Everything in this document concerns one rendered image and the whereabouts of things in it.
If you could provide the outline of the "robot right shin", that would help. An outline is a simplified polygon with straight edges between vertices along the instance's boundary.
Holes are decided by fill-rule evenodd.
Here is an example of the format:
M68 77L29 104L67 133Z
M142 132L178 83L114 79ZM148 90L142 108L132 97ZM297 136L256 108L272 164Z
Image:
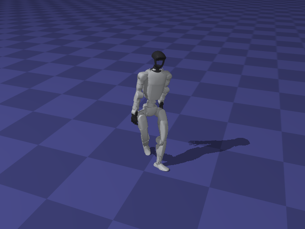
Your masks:
M142 140L142 137L141 137L141 140ZM145 141L145 142L142 140L142 144L144 145L144 147L147 146L148 143L149 143L149 140L148 140L148 141Z

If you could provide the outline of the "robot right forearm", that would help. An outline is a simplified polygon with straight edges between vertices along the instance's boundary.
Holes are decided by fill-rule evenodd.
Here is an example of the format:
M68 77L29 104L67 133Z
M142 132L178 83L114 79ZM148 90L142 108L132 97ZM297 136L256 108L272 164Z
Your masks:
M140 104L140 99L138 99L138 92L135 93L135 96L134 96L134 103L133 103L133 106L132 106L132 114L135 115L136 111L139 110L139 104Z

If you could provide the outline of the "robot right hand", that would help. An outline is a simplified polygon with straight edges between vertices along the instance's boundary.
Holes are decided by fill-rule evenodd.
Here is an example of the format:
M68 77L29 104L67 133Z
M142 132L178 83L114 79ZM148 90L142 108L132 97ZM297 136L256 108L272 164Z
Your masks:
M135 115L132 114L131 116L131 122L133 122L135 125L138 125L137 115L138 115L138 111L136 111Z

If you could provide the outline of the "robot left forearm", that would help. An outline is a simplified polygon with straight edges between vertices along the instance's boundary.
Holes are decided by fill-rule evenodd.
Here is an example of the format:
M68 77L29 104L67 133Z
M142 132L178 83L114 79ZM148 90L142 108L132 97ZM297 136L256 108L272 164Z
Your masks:
M160 104L160 102L163 102L164 103L164 99L166 97L167 93L166 94L162 94L160 99L158 100L158 103Z

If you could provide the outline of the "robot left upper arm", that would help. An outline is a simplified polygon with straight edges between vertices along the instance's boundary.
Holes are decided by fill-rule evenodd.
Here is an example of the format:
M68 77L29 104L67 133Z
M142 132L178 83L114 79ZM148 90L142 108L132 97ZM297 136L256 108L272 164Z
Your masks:
M169 71L166 71L166 74L167 74L167 78L166 78L163 94L166 94L170 91L168 85L170 83L170 79L172 78L172 74Z

